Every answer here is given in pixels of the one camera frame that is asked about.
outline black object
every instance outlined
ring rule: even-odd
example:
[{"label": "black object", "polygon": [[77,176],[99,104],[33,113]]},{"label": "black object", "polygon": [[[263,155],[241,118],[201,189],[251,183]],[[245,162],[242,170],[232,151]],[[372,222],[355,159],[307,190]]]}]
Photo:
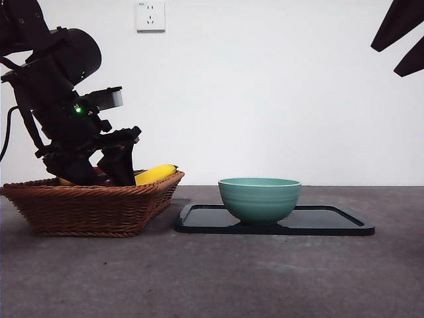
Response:
[{"label": "black object", "polygon": [[[32,50],[18,66],[6,55]],[[95,184],[99,177],[89,157],[101,150],[98,166],[118,186],[135,184],[131,152],[138,142],[138,127],[112,129],[99,112],[122,105],[121,87],[95,91],[82,97],[74,86],[101,65],[96,42],[82,30],[49,30],[36,0],[0,1],[0,62],[11,71],[1,77],[15,91],[25,127],[43,157],[47,171],[78,185]],[[44,145],[34,118],[52,141]]]},{"label": "black object", "polygon": [[297,205],[275,225],[245,225],[216,204],[186,205],[174,230],[182,233],[262,235],[373,235],[375,226],[360,217],[329,205]]},{"label": "black object", "polygon": [[[371,47],[382,51],[424,21],[423,0],[394,0]],[[406,76],[424,68],[424,38],[396,66],[394,72]]]},{"label": "black object", "polygon": [[7,123],[6,123],[6,134],[5,134],[5,142],[3,143],[3,147],[1,149],[0,153],[0,162],[3,160],[3,157],[5,156],[7,145],[9,144],[9,137],[11,135],[11,121],[12,121],[12,112],[14,110],[18,109],[17,106],[14,106],[9,109],[7,112]]}]

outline concrete floor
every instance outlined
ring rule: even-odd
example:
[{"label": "concrete floor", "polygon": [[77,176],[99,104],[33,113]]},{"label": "concrete floor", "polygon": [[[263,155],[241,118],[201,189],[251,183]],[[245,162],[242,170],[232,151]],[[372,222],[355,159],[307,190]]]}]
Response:
[{"label": "concrete floor", "polygon": [[304,187],[300,204],[348,207],[369,237],[183,234],[180,186],[134,238],[42,238],[5,199],[1,316],[424,317],[424,187]]}]

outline basket rim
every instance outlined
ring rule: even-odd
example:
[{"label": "basket rim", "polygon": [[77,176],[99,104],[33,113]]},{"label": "basket rim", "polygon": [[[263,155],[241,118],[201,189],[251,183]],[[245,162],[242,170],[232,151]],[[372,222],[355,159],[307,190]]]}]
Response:
[{"label": "basket rim", "polygon": [[93,190],[99,190],[101,192],[120,192],[120,191],[143,191],[143,192],[150,192],[150,190],[161,190],[166,189],[166,187],[169,184],[173,184],[176,182],[179,182],[184,177],[184,172],[176,170],[174,174],[171,176],[168,176],[163,179],[159,179],[155,182],[152,182],[150,184],[143,184],[143,185],[126,185],[126,186],[105,186],[105,185],[43,185],[42,183],[48,183],[53,182],[57,178],[48,178],[48,179],[41,179],[41,180],[34,180],[34,181],[27,181],[27,182],[18,182],[18,183],[11,183],[11,184],[4,184],[3,187],[0,187],[0,191],[3,190],[49,190],[49,191],[67,191],[67,192],[85,192],[85,191],[93,191]]}]

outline black cable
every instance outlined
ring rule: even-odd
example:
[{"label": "black cable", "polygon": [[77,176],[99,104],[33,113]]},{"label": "black cable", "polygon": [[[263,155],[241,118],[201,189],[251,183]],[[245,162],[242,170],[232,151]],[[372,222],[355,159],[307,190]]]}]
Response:
[{"label": "black cable", "polygon": [[0,162],[2,161],[3,157],[5,156],[7,145],[9,143],[9,137],[10,137],[10,134],[11,134],[12,112],[15,109],[18,109],[18,107],[14,106],[14,107],[10,108],[9,111],[7,112],[6,136],[5,136],[5,143],[3,144],[3,148],[1,149],[1,153],[0,153]]},{"label": "black cable", "polygon": [[5,58],[4,56],[0,56],[0,63],[14,71],[21,68],[18,64],[13,63],[10,59]]}]

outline white wall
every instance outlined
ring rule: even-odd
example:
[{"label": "white wall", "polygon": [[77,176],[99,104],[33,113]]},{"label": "white wall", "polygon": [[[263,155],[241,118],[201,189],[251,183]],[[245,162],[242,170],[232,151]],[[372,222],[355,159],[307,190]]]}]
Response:
[{"label": "white wall", "polygon": [[[39,2],[50,28],[101,48],[78,92],[124,87],[125,105],[101,116],[143,130],[135,168],[177,164],[192,185],[424,185],[424,72],[392,72],[424,28],[373,51],[390,0],[168,0],[163,34],[135,32],[133,0]],[[3,136],[14,98],[1,89]],[[35,150],[15,114],[2,183],[49,177]]]}]

